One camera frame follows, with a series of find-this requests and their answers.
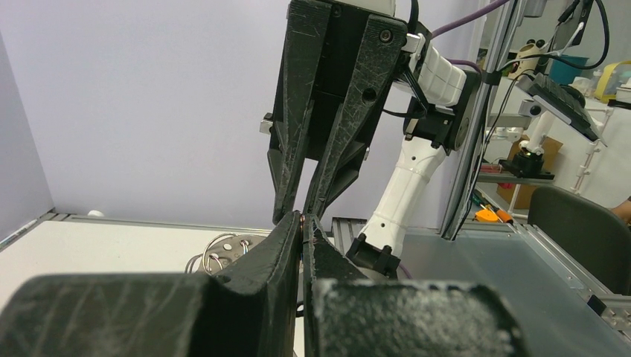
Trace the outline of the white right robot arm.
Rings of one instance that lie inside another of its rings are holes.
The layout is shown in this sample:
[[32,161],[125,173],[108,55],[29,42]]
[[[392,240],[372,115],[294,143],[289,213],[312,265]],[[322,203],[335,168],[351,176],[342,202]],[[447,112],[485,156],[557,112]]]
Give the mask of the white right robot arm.
[[267,151],[275,190],[272,221],[293,209],[304,162],[316,162],[303,211],[322,216],[355,180],[391,87],[409,87],[403,141],[379,204],[347,258],[394,279],[421,193],[470,126],[481,75],[442,57],[434,33],[393,1],[291,1]]

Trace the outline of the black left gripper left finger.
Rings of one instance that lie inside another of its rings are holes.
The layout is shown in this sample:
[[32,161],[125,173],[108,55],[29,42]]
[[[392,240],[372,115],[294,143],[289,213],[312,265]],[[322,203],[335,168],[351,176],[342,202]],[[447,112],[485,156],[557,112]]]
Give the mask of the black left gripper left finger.
[[301,220],[212,275],[216,230],[43,222],[1,253],[1,354],[291,356]]

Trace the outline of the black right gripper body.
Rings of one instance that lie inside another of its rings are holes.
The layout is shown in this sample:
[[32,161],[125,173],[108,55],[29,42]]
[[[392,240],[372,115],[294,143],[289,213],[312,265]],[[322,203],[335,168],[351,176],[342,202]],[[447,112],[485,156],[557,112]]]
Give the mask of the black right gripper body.
[[[313,110],[307,131],[308,148],[304,160],[304,163],[307,160],[313,160],[316,166],[323,157],[324,148],[330,136],[336,111],[345,100],[368,17],[375,14],[399,19],[396,16],[396,4],[394,1],[324,2],[331,4],[331,12],[324,38],[324,46],[321,50],[321,58],[318,63],[315,84],[311,94],[310,103],[313,105]],[[407,25],[406,39],[408,35],[417,30],[419,10],[419,4],[413,1],[411,3],[409,19],[399,19]],[[278,74],[278,86],[275,92],[275,102],[272,111],[268,114],[268,119],[271,121],[271,128],[267,158],[274,190],[276,181],[278,180],[278,173],[280,172],[279,166],[281,159],[281,153],[279,152],[281,145],[279,144],[274,124],[282,121],[283,52],[284,46]],[[402,72],[403,62],[407,57],[402,47],[391,79],[387,82],[382,94],[377,99],[365,124],[343,155],[342,167],[337,172],[329,197],[339,196],[357,180],[365,152],[373,140],[380,112],[388,95],[388,90],[394,80]]]

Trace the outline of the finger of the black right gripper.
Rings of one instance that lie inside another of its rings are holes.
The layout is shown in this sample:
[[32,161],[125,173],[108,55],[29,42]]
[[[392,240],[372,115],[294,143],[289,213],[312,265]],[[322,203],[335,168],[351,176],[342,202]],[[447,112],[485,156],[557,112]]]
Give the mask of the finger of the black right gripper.
[[307,155],[310,103],[331,12],[324,1],[291,1],[282,58],[282,121],[276,122],[281,148],[273,222],[290,212]]
[[368,17],[345,100],[336,111],[303,213],[322,216],[325,212],[334,179],[342,167],[343,155],[391,79],[406,34],[407,25],[399,19],[375,14]]

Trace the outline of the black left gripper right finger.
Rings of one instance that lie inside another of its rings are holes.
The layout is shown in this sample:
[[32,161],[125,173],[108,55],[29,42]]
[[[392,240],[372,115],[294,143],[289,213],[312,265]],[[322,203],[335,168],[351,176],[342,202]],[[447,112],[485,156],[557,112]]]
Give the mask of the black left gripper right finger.
[[307,356],[526,356],[507,301],[475,282],[373,280],[302,223]]

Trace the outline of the metal ring plate with keyrings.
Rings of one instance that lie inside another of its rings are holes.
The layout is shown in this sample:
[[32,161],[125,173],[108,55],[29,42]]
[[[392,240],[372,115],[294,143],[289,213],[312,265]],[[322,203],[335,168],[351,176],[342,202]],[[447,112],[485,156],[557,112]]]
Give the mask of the metal ring plate with keyrings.
[[240,259],[266,237],[257,234],[224,233],[214,237],[201,254],[193,255],[185,265],[185,274],[218,274]]

